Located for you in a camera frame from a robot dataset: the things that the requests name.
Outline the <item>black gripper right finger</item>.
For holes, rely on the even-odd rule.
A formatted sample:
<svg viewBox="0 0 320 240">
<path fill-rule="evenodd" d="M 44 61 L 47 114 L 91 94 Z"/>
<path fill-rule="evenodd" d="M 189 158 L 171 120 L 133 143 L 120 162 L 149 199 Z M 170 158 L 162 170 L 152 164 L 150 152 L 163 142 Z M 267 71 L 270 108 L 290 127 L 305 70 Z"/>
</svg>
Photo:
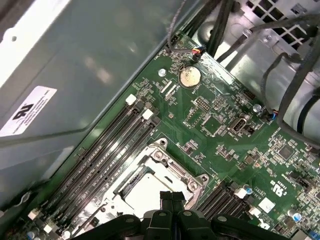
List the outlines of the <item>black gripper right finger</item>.
<svg viewBox="0 0 320 240">
<path fill-rule="evenodd" d="M 280 240 L 281 235 L 250 224 L 242 219 L 218 214 L 210 221 L 196 211 L 185 210 L 185 196 L 172 193 L 173 207 L 183 240 Z"/>
</svg>

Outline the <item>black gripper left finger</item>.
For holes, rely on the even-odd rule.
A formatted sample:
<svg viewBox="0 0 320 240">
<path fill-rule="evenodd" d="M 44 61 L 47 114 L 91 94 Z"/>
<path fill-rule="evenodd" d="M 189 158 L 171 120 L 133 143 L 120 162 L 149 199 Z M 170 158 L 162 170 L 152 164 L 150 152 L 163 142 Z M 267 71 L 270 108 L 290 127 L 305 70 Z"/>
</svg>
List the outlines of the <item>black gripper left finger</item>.
<svg viewBox="0 0 320 240">
<path fill-rule="evenodd" d="M 81 240 L 171 240 L 174 194 L 160 192 L 160 209 L 150 210 L 143 219 L 125 214 L 79 236 Z"/>
</svg>

